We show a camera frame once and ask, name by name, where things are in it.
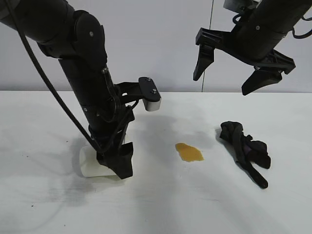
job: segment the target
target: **white tabletop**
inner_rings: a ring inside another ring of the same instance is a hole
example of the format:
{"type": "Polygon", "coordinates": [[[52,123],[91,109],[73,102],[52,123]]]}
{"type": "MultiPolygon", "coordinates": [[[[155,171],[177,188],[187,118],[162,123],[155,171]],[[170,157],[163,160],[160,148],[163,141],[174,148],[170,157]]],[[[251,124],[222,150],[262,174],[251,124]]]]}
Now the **white tabletop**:
{"type": "MultiPolygon", "coordinates": [[[[71,92],[61,96],[87,127],[71,92]]],[[[48,92],[0,92],[1,234],[310,234],[312,94],[163,93],[128,136],[134,176],[83,178],[86,140],[48,92]],[[267,143],[260,189],[218,139],[224,121],[267,143]],[[181,160],[175,144],[200,149],[181,160]]]]}

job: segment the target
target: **yellow liquid spill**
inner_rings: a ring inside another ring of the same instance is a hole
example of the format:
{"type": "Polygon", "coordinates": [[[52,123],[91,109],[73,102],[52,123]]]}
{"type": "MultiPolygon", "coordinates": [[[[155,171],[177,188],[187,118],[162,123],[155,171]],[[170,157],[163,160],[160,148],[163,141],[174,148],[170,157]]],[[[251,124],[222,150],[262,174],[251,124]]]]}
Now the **yellow liquid spill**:
{"type": "Polygon", "coordinates": [[[204,157],[197,148],[189,146],[184,143],[179,143],[175,145],[176,150],[179,152],[180,157],[183,161],[194,162],[203,161],[204,157]]]}

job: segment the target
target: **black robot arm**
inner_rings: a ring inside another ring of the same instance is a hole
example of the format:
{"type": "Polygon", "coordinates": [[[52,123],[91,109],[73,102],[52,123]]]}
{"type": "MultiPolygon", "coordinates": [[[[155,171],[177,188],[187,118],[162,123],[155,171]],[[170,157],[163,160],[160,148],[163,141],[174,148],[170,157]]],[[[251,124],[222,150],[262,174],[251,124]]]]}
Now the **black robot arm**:
{"type": "MultiPolygon", "coordinates": [[[[238,13],[233,18],[236,25],[231,32],[200,29],[196,37],[199,56],[193,79],[201,77],[214,62],[214,50],[220,49],[255,67],[255,72],[242,86],[243,95],[279,83],[281,73],[290,73],[295,63],[274,48],[290,31],[294,33],[294,26],[311,6],[312,0],[225,0],[224,7],[238,13]]],[[[295,38],[311,34],[312,31],[295,38]]]]}
{"type": "Polygon", "coordinates": [[[104,28],[86,11],[65,0],[0,0],[0,22],[13,29],[19,21],[41,51],[57,58],[89,122],[97,160],[120,178],[133,175],[133,144],[123,144],[133,108],[143,99],[147,111],[159,109],[160,94],[150,78],[113,84],[105,51],[104,28]],[[127,103],[136,101],[134,106],[127,103]]]}

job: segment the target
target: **wire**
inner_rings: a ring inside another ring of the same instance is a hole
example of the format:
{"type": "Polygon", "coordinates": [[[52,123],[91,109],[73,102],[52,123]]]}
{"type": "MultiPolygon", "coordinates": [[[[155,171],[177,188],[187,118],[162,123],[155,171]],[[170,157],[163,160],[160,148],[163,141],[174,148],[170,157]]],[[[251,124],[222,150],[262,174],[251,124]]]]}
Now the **wire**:
{"type": "Polygon", "coordinates": [[[99,144],[95,141],[92,140],[91,137],[89,136],[89,134],[86,132],[86,130],[83,128],[83,126],[79,123],[79,121],[75,118],[75,116],[73,115],[73,113],[68,109],[68,107],[66,106],[66,104],[64,103],[64,101],[62,100],[62,98],[59,96],[59,94],[57,93],[57,91],[55,90],[55,88],[53,87],[52,83],[50,82],[49,78],[47,77],[47,75],[45,74],[45,72],[43,71],[42,67],[40,66],[33,50],[31,49],[28,40],[24,34],[24,31],[20,25],[20,22],[17,18],[17,16],[14,13],[14,10],[12,9],[12,6],[9,2],[9,0],[4,0],[5,4],[12,16],[13,22],[16,26],[17,32],[19,33],[20,39],[31,59],[31,61],[33,62],[36,70],[38,71],[38,73],[40,74],[43,82],[46,84],[46,86],[48,87],[48,89],[50,90],[50,92],[52,93],[52,95],[55,97],[55,99],[57,100],[57,102],[59,103],[59,105],[62,107],[62,109],[65,111],[65,113],[68,115],[68,117],[71,119],[71,121],[76,125],[76,127],[80,130],[80,132],[83,134],[83,136],[87,139],[87,141],[90,143],[90,145],[98,152],[101,152],[101,148],[99,146],[99,144]]]}
{"type": "Polygon", "coordinates": [[[303,34],[303,35],[296,35],[295,29],[293,28],[293,29],[292,29],[292,35],[293,35],[293,37],[296,38],[296,39],[308,38],[309,36],[312,35],[312,29],[311,29],[311,31],[307,32],[306,34],[303,34]]]}
{"type": "Polygon", "coordinates": [[[312,17],[311,18],[304,18],[304,16],[301,18],[302,20],[304,20],[304,21],[312,21],[312,17]]]}
{"type": "Polygon", "coordinates": [[[237,21],[237,19],[238,19],[239,17],[242,17],[242,16],[243,16],[243,14],[238,14],[238,15],[234,16],[234,17],[233,17],[233,23],[236,24],[236,25],[242,26],[243,23],[237,21]]]}
{"type": "Polygon", "coordinates": [[[131,111],[138,105],[138,100],[130,107],[128,107],[128,110],[125,114],[125,116],[122,118],[122,120],[119,122],[118,126],[116,127],[115,131],[109,138],[108,142],[106,143],[105,147],[102,148],[102,151],[106,152],[111,144],[113,143],[113,140],[115,136],[119,133],[119,129],[122,127],[122,125],[125,123],[125,120],[127,120],[128,115],[131,113],[131,111]]]}

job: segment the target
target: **gray wall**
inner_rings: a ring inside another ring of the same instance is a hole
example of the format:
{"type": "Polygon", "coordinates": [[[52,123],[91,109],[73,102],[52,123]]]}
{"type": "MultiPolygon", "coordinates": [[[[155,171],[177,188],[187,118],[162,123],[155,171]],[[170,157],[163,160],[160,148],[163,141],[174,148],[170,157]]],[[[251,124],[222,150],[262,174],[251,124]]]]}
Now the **gray wall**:
{"type": "MultiPolygon", "coordinates": [[[[195,36],[208,27],[211,0],[69,0],[104,25],[108,66],[114,83],[152,77],[161,91],[201,91],[194,82],[195,36]]],[[[43,90],[15,31],[0,25],[0,89],[43,90]]],[[[58,90],[69,90],[59,63],[35,54],[58,90]]]]}
{"type": "MultiPolygon", "coordinates": [[[[203,78],[193,81],[200,27],[209,28],[212,0],[69,0],[76,9],[95,15],[104,25],[108,66],[114,83],[152,77],[161,91],[200,92],[203,78]]],[[[235,13],[214,0],[211,28],[230,31],[235,13]]],[[[297,33],[312,24],[300,23],[297,33]]],[[[46,90],[17,33],[0,25],[0,90],[46,90]]],[[[291,33],[278,50],[295,59],[297,68],[277,85],[262,92],[311,92],[312,38],[295,40],[291,33]]],[[[70,90],[56,59],[45,57],[31,41],[35,54],[58,90],[70,90]]],[[[203,91],[240,92],[253,68],[216,51],[215,63],[205,73],[203,91]]]]}

